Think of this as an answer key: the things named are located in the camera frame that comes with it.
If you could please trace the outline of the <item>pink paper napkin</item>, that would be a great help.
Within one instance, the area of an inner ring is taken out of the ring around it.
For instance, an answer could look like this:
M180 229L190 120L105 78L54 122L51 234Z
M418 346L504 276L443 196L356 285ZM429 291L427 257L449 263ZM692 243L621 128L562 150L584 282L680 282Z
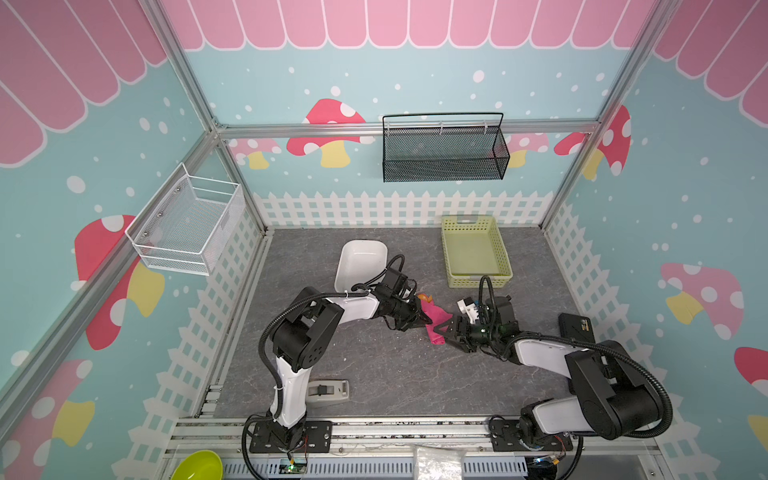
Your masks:
M421 309L431 321L430 324L425 326L430 342L434 345L445 345L446 341L444 336L437 333L435 328L449 322L453 318L453 315L426 300L421 300Z

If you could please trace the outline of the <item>white plastic tub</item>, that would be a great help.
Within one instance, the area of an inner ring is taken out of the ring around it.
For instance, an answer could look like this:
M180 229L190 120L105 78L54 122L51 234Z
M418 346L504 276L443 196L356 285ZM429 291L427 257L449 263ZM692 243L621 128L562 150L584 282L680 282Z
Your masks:
M352 240L341 251L334 288L336 292L350 291L357 283L364 283L385 269L387 246L377 240Z

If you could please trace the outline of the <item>green perforated plastic basket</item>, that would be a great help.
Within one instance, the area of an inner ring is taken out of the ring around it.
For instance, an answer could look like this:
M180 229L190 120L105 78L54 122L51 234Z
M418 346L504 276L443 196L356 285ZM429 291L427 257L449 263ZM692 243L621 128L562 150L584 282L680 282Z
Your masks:
M449 288L476 288L484 275L494 287L504 287L513 278L506 246L493 216L443 216L441 240Z

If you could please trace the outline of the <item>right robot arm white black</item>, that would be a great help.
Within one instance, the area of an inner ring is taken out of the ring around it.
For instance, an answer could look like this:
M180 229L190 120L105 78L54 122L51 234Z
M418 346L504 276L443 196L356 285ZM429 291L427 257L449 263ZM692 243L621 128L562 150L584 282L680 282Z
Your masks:
M478 298L462 300L459 315L434 326L446 343L466 353L482 352L567 379L569 396L529 404L513 422L495 416L489 421L491 433L516 438L530 450L565 434L605 440L664 434L674 411L662 382L620 343L595 341L589 318L562 313L558 321L562 328L579 328L579 334L521 330L510 297L496 295L484 276Z

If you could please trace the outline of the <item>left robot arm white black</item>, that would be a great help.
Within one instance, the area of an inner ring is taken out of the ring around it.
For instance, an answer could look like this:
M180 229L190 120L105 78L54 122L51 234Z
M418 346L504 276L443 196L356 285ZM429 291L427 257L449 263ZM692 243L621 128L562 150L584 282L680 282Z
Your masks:
M261 362L275 381L274 399L264 414L249 416L241 441L245 453L291 453L308 444L307 394L312 368L331 345L341 324L381 318L388 329L407 331L431 319L417 297L417 282L404 272L398 254L373 278L341 292L304 288L264 329Z

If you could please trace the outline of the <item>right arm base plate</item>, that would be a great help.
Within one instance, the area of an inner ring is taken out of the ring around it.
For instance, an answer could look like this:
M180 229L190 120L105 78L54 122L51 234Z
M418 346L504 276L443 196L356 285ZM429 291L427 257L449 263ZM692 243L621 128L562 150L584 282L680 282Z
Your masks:
M487 426L495 452L573 450L573 442L567 435L544 433L529 417L512 419L494 415L488 419Z

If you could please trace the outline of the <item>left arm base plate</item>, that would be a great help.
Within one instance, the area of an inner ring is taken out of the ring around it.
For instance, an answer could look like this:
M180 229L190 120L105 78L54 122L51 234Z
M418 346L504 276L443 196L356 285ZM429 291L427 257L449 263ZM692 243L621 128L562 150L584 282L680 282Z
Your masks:
M284 427L273 420L257 420L245 430L248 451L261 453L328 453L333 424L330 421L300 420Z

